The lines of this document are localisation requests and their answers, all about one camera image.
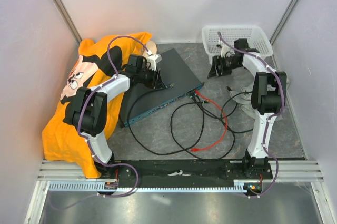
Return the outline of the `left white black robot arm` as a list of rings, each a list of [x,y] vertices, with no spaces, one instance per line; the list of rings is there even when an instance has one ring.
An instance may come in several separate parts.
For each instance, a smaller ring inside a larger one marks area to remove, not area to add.
[[[111,178],[116,170],[115,164],[110,162],[113,153],[104,134],[107,105],[139,83],[152,90],[167,89],[157,67],[161,60],[159,54],[130,55],[128,63],[107,81],[91,88],[79,88],[66,110],[64,122],[74,126],[78,135],[84,138],[93,159],[99,163],[97,172],[103,178]]]

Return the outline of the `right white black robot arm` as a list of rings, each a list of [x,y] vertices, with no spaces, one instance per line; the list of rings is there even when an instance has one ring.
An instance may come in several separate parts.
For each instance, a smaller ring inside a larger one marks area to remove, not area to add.
[[[285,107],[285,72],[276,71],[262,58],[259,51],[250,48],[241,38],[228,44],[222,37],[217,47],[221,54],[212,57],[208,78],[226,76],[233,69],[245,68],[254,77],[251,91],[251,106],[255,113],[254,128],[247,152],[251,158],[264,159],[269,156],[268,146],[272,126]]]

